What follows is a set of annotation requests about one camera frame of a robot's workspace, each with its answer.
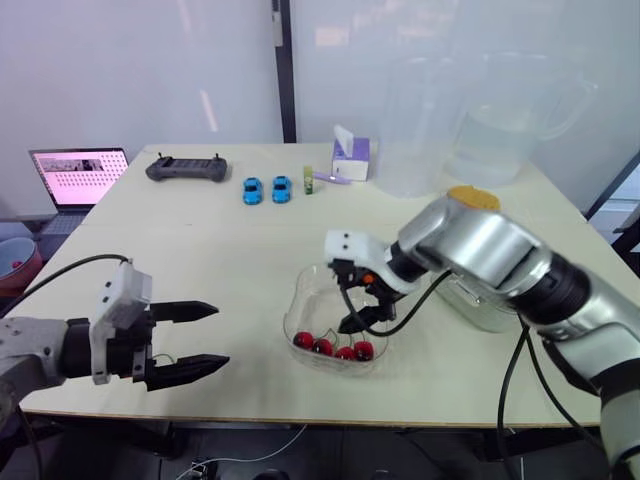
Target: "purple tissue box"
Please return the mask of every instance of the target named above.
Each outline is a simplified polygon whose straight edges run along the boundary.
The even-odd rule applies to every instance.
[[[369,171],[369,139],[355,137],[353,139],[353,156],[347,157],[338,143],[333,142],[331,157],[331,173],[333,175],[364,182]]]

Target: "red ball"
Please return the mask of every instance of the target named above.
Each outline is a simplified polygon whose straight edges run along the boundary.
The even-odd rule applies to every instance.
[[[322,355],[333,355],[333,345],[331,345],[331,342],[326,338],[316,340],[313,344],[312,350]]]
[[[336,352],[336,358],[340,358],[342,360],[355,360],[356,352],[354,352],[351,347],[342,347]]]
[[[353,349],[355,350],[356,360],[359,362],[373,360],[373,345],[371,342],[356,342]]]
[[[295,337],[293,337],[293,344],[296,347],[311,350],[311,347],[313,347],[313,335],[309,332],[298,332]]]

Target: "game controller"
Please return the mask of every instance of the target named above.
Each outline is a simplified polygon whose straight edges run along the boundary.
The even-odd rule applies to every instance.
[[[222,182],[227,173],[227,161],[217,153],[212,159],[173,158],[158,153],[158,159],[145,172],[156,182],[165,178],[205,178]]]

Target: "white table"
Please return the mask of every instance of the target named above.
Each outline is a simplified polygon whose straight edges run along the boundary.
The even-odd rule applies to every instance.
[[[295,421],[384,425],[495,425],[500,382],[518,328],[478,331],[439,297],[431,298],[366,377],[310,369],[293,360],[282,317],[299,271],[320,262],[327,228],[367,230],[389,241],[434,196],[400,200],[371,184],[323,184],[305,196],[302,166],[327,170],[328,145],[147,147],[87,217],[39,278],[79,258],[122,253],[153,276],[154,300],[198,299],[218,315],[160,325],[154,352],[172,356],[228,354],[219,372],[190,385],[147,393],[143,384],[90,379],[34,392],[25,410],[89,416],[197,420]],[[144,168],[153,152],[204,158],[216,151],[233,167],[223,184],[173,180],[153,183]],[[271,178],[289,175],[294,197],[274,205]],[[241,184],[250,175],[267,185],[266,200],[246,206]],[[444,180],[442,190],[448,182]],[[495,189],[504,210],[570,260],[584,264],[623,293],[640,298],[639,282],[580,213],[535,168]],[[73,318],[93,312],[115,262],[94,263],[38,292],[14,313]],[[412,304],[412,296],[399,314]],[[578,421],[596,423],[597,399],[570,387],[540,352],[557,396]],[[509,425],[560,425],[526,355],[512,379]]]

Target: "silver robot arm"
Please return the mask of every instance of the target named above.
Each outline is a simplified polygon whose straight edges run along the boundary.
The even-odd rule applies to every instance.
[[[194,382],[229,361],[201,354],[156,366],[156,322],[191,322],[218,309],[198,301],[150,303],[150,297],[151,277],[123,262],[106,282],[91,319],[0,318],[0,430],[26,395],[67,378],[92,376],[99,385],[116,374],[145,382],[151,391]]]
[[[393,320],[393,304],[428,271],[451,271],[488,300],[510,305],[567,381],[601,397],[609,461],[640,479],[640,309],[598,276],[504,215],[449,196],[427,206],[390,246],[330,231],[325,259],[341,287],[364,287],[378,298],[379,307],[360,312],[367,325]],[[339,330],[360,331],[360,321],[349,315]]]

